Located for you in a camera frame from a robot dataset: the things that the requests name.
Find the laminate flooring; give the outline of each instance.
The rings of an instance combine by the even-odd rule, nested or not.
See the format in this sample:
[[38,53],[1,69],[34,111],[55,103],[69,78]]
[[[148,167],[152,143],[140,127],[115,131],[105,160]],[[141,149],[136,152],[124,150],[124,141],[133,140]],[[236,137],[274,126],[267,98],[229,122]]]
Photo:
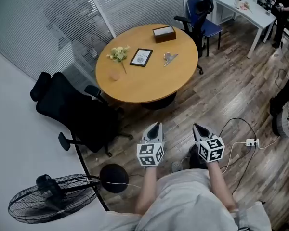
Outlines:
[[[177,93],[175,101],[168,107],[151,111],[138,104],[119,103],[105,95],[115,107],[125,109],[122,130],[131,133],[134,140],[116,137],[109,146],[111,158],[103,150],[93,154],[81,148],[85,164],[92,175],[99,175],[101,168],[110,163],[123,166],[130,175],[130,183],[141,186],[144,170],[136,158],[136,145],[142,132],[154,122],[162,122],[165,134],[166,154],[158,167],[158,177],[170,173],[171,163],[186,157],[189,148],[195,144],[192,125],[199,123],[220,133],[226,122],[233,117],[247,120],[260,139],[260,147],[273,143],[277,137],[271,129],[272,117],[269,114],[269,100],[275,96],[289,76],[289,39],[283,37],[284,46],[275,50],[271,42],[259,41],[248,59],[247,54],[253,43],[257,29],[244,18],[229,21],[222,25],[221,47],[217,49],[217,37],[210,39],[210,54],[199,59],[204,75],[196,71],[188,83]],[[226,145],[220,166],[227,164],[230,149],[234,142],[244,142],[253,138],[247,124],[239,120],[229,122],[222,133]],[[244,158],[229,167],[224,174],[230,190],[234,190],[255,149],[251,151],[237,144],[232,152],[230,163],[242,155]],[[183,165],[188,167],[188,158]],[[133,212],[139,189],[128,186],[120,194],[102,189],[100,194],[112,211]],[[275,144],[256,149],[249,167],[234,198],[240,204],[249,205],[254,201],[265,201],[264,208],[269,215],[272,227],[277,229],[289,219],[289,138],[279,138]]]

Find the tissue box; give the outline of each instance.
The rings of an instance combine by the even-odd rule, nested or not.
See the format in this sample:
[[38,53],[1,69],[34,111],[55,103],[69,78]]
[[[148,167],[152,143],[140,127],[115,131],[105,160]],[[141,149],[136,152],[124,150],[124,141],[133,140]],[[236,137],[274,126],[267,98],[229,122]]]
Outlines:
[[153,35],[156,43],[161,43],[176,39],[175,30],[172,26],[164,26],[153,29]]

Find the round wooden table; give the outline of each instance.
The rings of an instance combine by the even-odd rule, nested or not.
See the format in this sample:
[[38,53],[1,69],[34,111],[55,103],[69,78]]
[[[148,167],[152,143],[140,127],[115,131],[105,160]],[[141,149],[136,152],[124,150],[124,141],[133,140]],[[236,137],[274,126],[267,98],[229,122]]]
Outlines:
[[[96,79],[100,88],[110,97],[127,103],[153,102],[157,109],[172,102],[175,94],[193,75],[198,52],[194,41],[182,30],[173,27],[176,40],[155,43],[152,29],[163,27],[162,24],[151,24],[134,27],[114,38],[102,51],[96,64]],[[116,47],[130,46],[127,59],[121,63],[106,57]],[[130,65],[138,48],[153,50],[145,67]],[[179,54],[164,67],[164,54]],[[115,73],[119,80],[111,76]]]

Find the black shoe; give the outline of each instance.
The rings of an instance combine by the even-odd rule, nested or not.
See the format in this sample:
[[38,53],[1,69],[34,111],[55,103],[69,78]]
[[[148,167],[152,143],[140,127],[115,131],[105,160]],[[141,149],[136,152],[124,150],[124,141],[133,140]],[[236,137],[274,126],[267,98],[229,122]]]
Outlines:
[[282,112],[283,108],[282,107],[277,107],[274,104],[274,98],[270,99],[270,114],[271,116],[275,117],[277,116],[280,112]]
[[275,42],[275,43],[273,43],[273,44],[272,44],[272,46],[273,46],[275,49],[278,49],[278,48],[279,48],[279,44],[278,44],[278,43],[276,43],[276,42]]

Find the chair armrest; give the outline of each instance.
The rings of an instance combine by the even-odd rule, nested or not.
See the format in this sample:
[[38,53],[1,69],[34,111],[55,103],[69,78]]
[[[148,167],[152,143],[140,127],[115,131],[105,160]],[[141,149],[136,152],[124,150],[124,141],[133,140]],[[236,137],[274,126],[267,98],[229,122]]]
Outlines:
[[176,16],[174,17],[174,20],[176,21],[182,21],[182,22],[186,22],[186,23],[191,23],[191,20],[186,18],[186,17],[182,17],[182,16]]
[[95,86],[89,85],[85,88],[85,92],[89,95],[98,98],[101,102],[108,104],[107,101],[101,96],[101,90]]

